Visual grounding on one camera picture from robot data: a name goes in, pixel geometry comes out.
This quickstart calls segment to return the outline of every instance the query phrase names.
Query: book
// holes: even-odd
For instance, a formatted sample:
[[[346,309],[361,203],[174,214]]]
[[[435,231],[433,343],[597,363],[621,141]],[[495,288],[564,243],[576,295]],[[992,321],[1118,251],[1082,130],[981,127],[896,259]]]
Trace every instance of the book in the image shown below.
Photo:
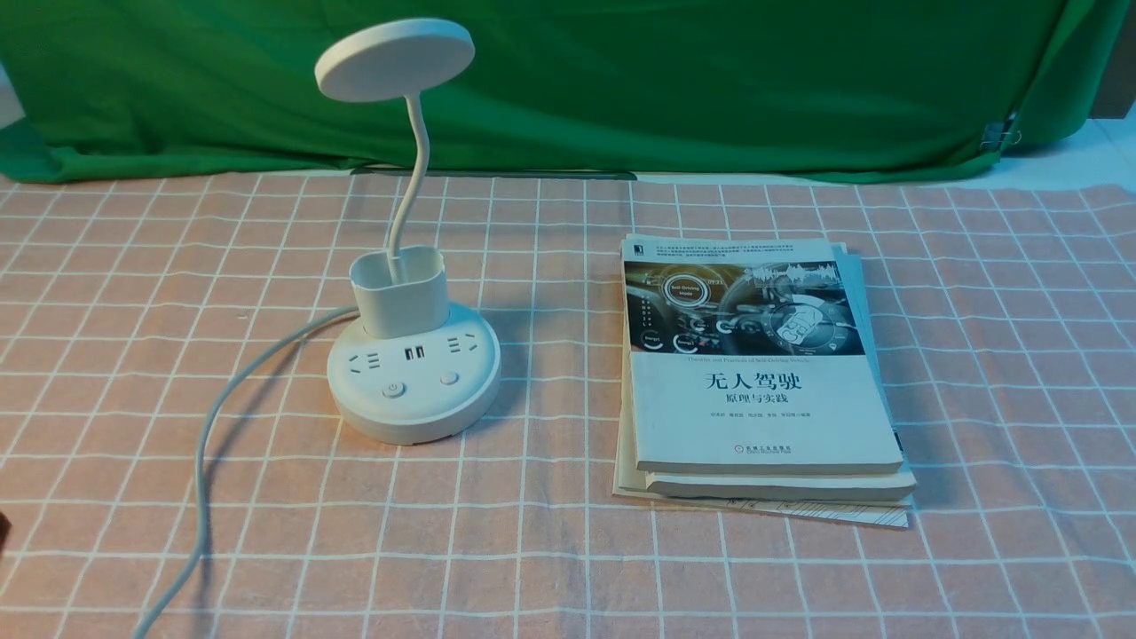
[[[623,243],[640,471],[893,474],[903,455],[825,240]]]
[[[849,307],[876,382],[877,392],[883,388],[875,337],[867,312],[868,299],[863,283],[863,268],[858,256],[849,255],[843,247],[834,247],[836,265],[843,274]],[[885,412],[887,404],[883,396]],[[634,437],[634,429],[629,433]],[[646,488],[674,497],[704,497],[786,500],[840,500],[871,504],[904,499],[916,488],[916,478],[907,463],[895,473],[846,475],[711,475],[646,473]]]
[[[854,318],[861,326],[860,333],[863,340],[866,354],[869,357],[869,364],[874,380],[876,381],[877,389],[882,389],[882,380],[879,376],[879,365],[875,351],[875,339],[871,331],[871,323],[868,315],[867,297],[863,294],[863,272],[858,256],[849,255],[843,246],[837,244],[834,247],[834,257],[837,265],[844,271],[845,279],[849,282],[847,289],[853,292],[850,297],[850,306]],[[661,483],[658,486],[649,484],[649,476],[653,473],[646,473],[640,471],[635,467],[635,453],[634,453],[634,414],[632,410],[632,396],[633,388],[629,383],[629,355],[630,355],[630,342],[629,332],[625,331],[624,334],[624,388],[623,397],[624,405],[620,410],[620,422],[619,422],[619,437],[617,443],[617,457],[616,457],[616,470],[612,474],[612,493],[621,497],[632,497],[641,499],[650,499],[653,501],[661,501],[667,504],[675,504],[682,506],[693,506],[693,507],[708,507],[708,508],[724,508],[734,511],[749,511],[758,513],[776,513],[788,516],[807,517],[807,518],[821,518],[830,521],[841,521],[849,523],[863,523],[871,525],[882,525],[887,528],[908,528],[909,521],[907,515],[907,507],[910,506],[910,490],[899,490],[897,495],[903,495],[902,498],[896,498],[894,500],[880,500],[875,501],[870,499],[852,499],[841,501],[822,501],[817,497],[822,495],[822,492],[802,492],[807,495],[808,498],[801,500],[792,499],[757,499],[754,492],[740,491],[741,497],[737,498],[724,498],[721,495],[716,497],[679,497],[674,493],[667,495],[661,491],[654,491],[653,489],[666,489],[667,484]],[[905,463],[903,464],[901,472],[897,473],[900,478],[909,476],[910,471],[907,468]],[[669,479],[690,478],[692,475],[671,475]],[[695,481],[701,481],[703,478],[695,476]],[[908,483],[907,479],[895,478],[889,480],[893,484],[903,486]],[[728,478],[729,480],[737,480],[738,478]],[[757,478],[759,483],[767,483],[771,486],[778,486],[778,481],[784,480],[784,478]],[[791,482],[797,482],[801,488],[817,488],[824,486],[838,486],[838,479],[836,478],[825,478],[825,476],[812,476],[812,478],[801,478],[792,476],[788,478]],[[851,486],[859,486],[861,482],[858,479],[850,479]],[[910,484],[913,489],[914,480],[913,476],[910,478]],[[765,493],[767,497],[776,497],[776,492],[767,491]]]

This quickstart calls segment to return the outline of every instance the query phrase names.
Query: book title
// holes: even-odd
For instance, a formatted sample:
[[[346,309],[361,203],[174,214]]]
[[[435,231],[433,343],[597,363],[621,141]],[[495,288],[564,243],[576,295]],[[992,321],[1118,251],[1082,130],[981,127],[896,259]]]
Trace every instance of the book title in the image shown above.
[[[724,390],[726,404],[787,404],[793,391],[801,390],[796,373],[708,373],[705,390]]]

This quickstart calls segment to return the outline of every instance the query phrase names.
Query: power button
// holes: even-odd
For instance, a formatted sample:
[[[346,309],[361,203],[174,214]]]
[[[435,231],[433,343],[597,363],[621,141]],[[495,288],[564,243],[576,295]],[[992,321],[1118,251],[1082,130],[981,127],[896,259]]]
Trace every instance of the power button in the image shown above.
[[[391,382],[383,387],[383,397],[389,399],[402,397],[402,393],[404,392],[407,392],[407,384],[402,382]]]

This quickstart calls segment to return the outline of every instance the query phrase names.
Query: lamp base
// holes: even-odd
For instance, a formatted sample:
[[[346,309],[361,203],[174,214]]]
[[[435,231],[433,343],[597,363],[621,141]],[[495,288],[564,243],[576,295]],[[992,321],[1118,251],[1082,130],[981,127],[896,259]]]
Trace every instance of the lamp base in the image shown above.
[[[450,302],[441,326],[376,339],[356,320],[327,357],[343,421],[392,445],[434,441],[478,421],[501,384],[501,343],[474,310]]]

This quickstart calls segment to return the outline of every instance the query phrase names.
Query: pink checkered tablecloth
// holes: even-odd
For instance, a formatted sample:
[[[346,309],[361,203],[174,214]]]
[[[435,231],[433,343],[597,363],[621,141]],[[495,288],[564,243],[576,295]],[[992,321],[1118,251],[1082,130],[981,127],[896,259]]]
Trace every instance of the pink checkered tablecloth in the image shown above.
[[[225,381],[351,304],[398,180],[0,181],[0,637],[130,634],[192,545]],[[864,257],[911,530],[611,492],[618,242],[826,235]],[[1136,197],[1119,188],[427,181],[408,243],[503,341],[462,437],[337,418],[339,326],[217,423],[211,556],[152,637],[1136,636]]]

